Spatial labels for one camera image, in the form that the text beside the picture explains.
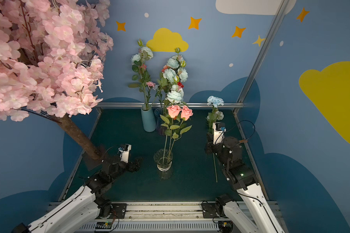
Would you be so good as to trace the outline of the white flower stem blue vase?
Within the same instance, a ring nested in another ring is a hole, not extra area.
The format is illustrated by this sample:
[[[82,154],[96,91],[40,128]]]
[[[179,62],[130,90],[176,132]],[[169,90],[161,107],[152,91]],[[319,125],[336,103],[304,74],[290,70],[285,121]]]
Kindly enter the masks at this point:
[[[151,90],[154,89],[155,83],[152,82],[151,76],[148,72],[146,63],[154,57],[152,50],[144,45],[144,42],[139,39],[137,41],[139,46],[138,53],[131,57],[132,71],[135,73],[132,76],[133,83],[128,85],[129,88],[138,88],[139,92],[144,94],[144,111],[150,109]]]

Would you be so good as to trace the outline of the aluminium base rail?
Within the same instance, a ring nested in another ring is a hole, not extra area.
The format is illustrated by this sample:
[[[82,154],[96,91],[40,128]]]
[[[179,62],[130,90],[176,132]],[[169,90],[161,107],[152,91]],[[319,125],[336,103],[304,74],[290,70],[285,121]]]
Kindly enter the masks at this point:
[[[124,219],[97,218],[82,225],[78,233],[210,232],[231,223],[226,217],[203,218],[202,202],[113,202],[126,203]]]

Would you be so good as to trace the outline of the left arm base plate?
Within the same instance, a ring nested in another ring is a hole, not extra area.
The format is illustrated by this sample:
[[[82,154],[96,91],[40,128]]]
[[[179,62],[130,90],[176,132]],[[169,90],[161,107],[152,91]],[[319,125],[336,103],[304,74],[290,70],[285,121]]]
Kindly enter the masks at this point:
[[[104,218],[119,218],[124,219],[127,210],[126,203],[112,203],[107,207],[107,213],[104,214]]]

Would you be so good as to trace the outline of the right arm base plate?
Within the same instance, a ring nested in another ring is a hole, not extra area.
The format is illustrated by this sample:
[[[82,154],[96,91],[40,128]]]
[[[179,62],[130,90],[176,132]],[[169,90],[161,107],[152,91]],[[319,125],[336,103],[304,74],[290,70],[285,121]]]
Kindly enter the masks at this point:
[[[215,203],[202,202],[201,209],[203,218],[205,219],[213,219],[220,217],[220,215],[217,212]]]

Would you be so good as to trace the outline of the purple ribbed glass vase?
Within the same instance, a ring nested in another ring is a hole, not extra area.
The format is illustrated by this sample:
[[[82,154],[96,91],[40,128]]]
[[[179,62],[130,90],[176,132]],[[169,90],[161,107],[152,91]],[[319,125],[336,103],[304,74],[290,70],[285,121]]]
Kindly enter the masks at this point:
[[[163,113],[164,113],[164,107],[159,107],[154,111],[154,116],[156,120],[156,132],[160,136],[165,136],[165,131],[167,130],[165,126],[162,126],[162,124],[165,123],[160,117],[161,115],[163,115]]]

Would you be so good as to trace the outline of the clear ribbed glass vase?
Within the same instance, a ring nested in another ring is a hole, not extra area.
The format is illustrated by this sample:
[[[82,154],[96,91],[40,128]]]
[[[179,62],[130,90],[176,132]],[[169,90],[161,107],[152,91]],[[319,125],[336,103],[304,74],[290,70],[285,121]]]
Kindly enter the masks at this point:
[[[173,174],[173,154],[168,149],[160,149],[154,154],[157,173],[162,180],[171,178]]]

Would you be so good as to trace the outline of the blue carnation stem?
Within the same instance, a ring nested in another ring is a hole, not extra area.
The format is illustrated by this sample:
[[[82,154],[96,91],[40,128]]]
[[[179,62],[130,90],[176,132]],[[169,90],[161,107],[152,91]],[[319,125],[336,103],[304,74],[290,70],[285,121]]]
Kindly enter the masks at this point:
[[[212,152],[212,149],[214,145],[221,143],[224,138],[225,127],[219,126],[221,120],[223,120],[224,118],[224,114],[218,109],[219,106],[224,105],[224,101],[221,98],[218,98],[215,96],[209,96],[207,99],[207,105],[212,107],[212,111],[208,113],[208,116],[207,116],[208,141],[207,141],[205,150],[207,154],[212,154],[216,182],[218,182],[218,176],[216,171],[216,156]]]

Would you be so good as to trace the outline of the pink cherry blossom tree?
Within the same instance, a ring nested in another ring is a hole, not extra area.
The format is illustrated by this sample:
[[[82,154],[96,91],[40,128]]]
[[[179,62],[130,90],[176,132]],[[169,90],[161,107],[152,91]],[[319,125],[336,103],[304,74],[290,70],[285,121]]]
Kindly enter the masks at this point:
[[[102,152],[72,121],[101,101],[113,39],[101,32],[110,1],[0,1],[0,120],[56,122],[86,154]]]

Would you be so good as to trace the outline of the light blue ceramic vase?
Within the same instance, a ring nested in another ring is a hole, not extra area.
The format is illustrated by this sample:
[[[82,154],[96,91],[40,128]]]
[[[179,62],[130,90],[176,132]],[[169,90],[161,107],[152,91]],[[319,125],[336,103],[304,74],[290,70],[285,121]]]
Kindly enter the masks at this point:
[[[146,132],[153,132],[156,130],[156,121],[154,111],[151,106],[145,104],[141,107],[143,128]]]

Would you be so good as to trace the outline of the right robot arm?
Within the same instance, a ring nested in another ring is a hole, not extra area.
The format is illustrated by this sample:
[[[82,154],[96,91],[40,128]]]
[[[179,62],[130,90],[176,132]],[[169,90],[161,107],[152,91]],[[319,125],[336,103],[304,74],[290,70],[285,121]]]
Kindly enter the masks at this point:
[[[242,233],[283,233],[284,229],[271,210],[255,173],[243,161],[240,141],[231,136],[224,137],[224,132],[217,131],[207,134],[205,151],[217,157],[224,176],[242,198],[253,220],[229,195],[216,199],[218,215],[231,220]]]

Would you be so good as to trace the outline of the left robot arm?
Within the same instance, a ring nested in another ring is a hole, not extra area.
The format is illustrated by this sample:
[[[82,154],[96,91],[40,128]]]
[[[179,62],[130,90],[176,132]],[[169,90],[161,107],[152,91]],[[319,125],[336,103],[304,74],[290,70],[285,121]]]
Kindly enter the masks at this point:
[[[30,224],[20,223],[12,232],[73,233],[97,217],[110,216],[113,212],[111,201],[103,195],[111,189],[115,179],[126,171],[138,171],[141,161],[142,158],[139,157],[126,163],[118,156],[104,160],[101,169],[85,179],[84,184],[72,196]]]

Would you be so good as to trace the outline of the aluminium frame corner post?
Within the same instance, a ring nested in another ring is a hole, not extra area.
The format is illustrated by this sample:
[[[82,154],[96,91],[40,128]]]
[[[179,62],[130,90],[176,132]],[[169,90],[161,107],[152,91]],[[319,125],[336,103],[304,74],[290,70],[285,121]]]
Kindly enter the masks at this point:
[[[286,15],[285,12],[286,12],[286,9],[288,8],[289,3],[290,3],[289,0],[283,0],[279,4],[278,10],[277,10],[277,12],[273,18],[273,21],[272,21],[272,23],[267,31],[266,38],[263,41],[263,45],[259,49],[259,53],[257,55],[255,62],[254,62],[252,70],[251,70],[247,80],[245,81],[244,86],[239,94],[237,103],[241,106],[235,107],[233,109],[234,116],[237,116],[238,111],[241,108],[243,108],[244,100],[245,100],[258,72],[259,72],[261,65],[263,64],[263,61],[264,61],[264,59],[269,51],[269,48],[274,40],[274,37],[276,36],[277,31],[279,30],[279,27],[280,27],[285,15]]]

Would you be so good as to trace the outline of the pink rose stem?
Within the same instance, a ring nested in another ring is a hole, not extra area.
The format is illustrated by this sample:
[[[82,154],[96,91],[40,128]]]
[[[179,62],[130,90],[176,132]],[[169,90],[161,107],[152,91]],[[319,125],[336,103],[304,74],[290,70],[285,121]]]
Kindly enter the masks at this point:
[[[175,142],[192,128],[186,123],[192,116],[193,110],[186,103],[171,104],[165,108],[163,115],[160,116],[165,122],[162,126],[167,128],[164,149],[173,151]]]

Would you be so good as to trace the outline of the blue rose stem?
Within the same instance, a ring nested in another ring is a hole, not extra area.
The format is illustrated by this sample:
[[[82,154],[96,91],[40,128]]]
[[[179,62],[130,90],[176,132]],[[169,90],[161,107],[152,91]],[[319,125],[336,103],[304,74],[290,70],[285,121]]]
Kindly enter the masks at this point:
[[[212,112],[208,113],[207,121],[208,121],[208,132],[213,132],[213,123],[216,123],[218,121],[223,120],[224,114],[223,112],[219,110],[213,110]]]

